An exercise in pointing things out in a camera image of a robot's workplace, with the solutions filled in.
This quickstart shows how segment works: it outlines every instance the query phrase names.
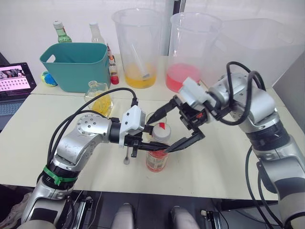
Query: measuring cup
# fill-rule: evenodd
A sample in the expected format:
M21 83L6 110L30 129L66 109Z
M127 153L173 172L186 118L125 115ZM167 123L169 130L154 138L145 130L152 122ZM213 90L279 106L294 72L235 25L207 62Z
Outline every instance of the measuring cup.
M204 75L204 63L222 21L208 14L187 12L173 15L171 23L166 85L178 92L187 77L197 82L208 77Z
M126 9L113 14L128 85L147 88L157 76L161 15L150 9Z

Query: laptop keyboard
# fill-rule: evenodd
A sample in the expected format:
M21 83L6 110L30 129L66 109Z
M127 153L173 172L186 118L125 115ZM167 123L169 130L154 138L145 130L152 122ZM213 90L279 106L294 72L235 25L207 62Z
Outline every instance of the laptop keyboard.
M0 116L15 114L21 105L22 103L0 104Z

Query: green bottle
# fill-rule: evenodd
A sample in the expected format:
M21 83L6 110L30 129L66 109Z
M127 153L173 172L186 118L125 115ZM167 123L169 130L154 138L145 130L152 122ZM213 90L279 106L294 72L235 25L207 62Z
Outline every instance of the green bottle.
M66 34L61 21L55 21L53 22L53 25L58 35L58 43L72 42L71 38Z

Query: laptop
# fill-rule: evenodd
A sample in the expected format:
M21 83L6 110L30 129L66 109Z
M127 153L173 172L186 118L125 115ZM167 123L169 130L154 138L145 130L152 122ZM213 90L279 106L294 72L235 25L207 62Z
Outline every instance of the laptop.
M0 130L35 87L27 63L0 65Z

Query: laptop screen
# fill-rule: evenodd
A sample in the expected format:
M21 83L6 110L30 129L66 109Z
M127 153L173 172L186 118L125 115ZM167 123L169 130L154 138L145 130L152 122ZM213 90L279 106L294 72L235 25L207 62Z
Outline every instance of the laptop screen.
M0 92L30 88L21 65L0 67Z

